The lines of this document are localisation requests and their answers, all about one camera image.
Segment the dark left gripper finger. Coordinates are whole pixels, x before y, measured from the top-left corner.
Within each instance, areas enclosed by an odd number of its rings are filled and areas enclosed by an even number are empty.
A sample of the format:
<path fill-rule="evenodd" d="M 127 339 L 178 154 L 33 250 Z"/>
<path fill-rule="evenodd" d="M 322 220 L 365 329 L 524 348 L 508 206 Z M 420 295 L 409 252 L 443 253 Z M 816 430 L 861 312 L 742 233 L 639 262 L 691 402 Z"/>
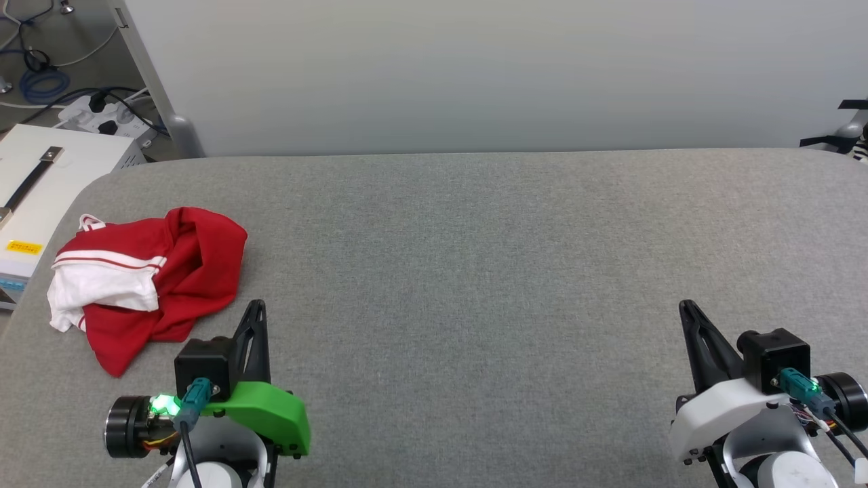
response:
<path fill-rule="evenodd" d="M 239 381 L 256 381 L 258 360 L 258 302 L 248 303 L 235 331 Z"/>
<path fill-rule="evenodd" d="M 250 322 L 251 340 L 249 343 L 249 380 L 272 383 L 269 354 L 269 328 L 267 310 L 263 300 L 252 302 Z"/>

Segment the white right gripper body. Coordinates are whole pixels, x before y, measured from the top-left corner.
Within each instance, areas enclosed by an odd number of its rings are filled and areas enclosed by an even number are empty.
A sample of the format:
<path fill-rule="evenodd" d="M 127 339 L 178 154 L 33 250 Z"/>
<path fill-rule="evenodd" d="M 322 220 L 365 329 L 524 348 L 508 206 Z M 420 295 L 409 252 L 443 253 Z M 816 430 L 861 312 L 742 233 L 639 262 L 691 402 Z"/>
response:
<path fill-rule="evenodd" d="M 679 408 L 669 429 L 678 461 L 700 457 L 719 439 L 728 460 L 785 451 L 818 457 L 790 396 L 763 394 L 744 379 L 723 381 L 695 396 Z"/>

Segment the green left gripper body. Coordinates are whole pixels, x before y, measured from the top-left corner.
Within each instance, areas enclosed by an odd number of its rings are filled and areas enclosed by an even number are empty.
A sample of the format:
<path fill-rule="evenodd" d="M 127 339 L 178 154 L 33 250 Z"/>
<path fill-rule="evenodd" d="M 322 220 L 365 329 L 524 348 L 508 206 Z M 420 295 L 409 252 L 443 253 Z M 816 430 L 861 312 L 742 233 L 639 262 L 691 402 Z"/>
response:
<path fill-rule="evenodd" d="M 310 451 L 312 432 L 301 399 L 263 381 L 241 381 L 227 401 L 211 401 L 203 415 L 222 413 L 237 424 L 269 439 L 284 456 Z"/>

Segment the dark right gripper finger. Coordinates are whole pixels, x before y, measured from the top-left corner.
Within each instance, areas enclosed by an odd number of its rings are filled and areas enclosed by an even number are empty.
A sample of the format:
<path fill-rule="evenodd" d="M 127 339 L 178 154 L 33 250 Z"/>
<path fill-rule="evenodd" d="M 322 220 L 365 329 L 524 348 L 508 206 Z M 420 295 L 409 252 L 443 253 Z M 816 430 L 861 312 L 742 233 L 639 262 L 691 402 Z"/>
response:
<path fill-rule="evenodd" d="M 708 321 L 710 324 L 705 328 L 705 342 L 714 361 L 714 379 L 710 387 L 722 381 L 740 379 L 743 377 L 744 365 L 741 356 L 713 322 L 710 319 Z"/>
<path fill-rule="evenodd" d="M 696 394 L 701 394 L 711 386 L 711 381 L 714 379 L 713 356 L 705 341 L 706 326 L 710 322 L 694 300 L 682 300 L 679 303 L 679 315 L 681 315 L 692 383 Z"/>

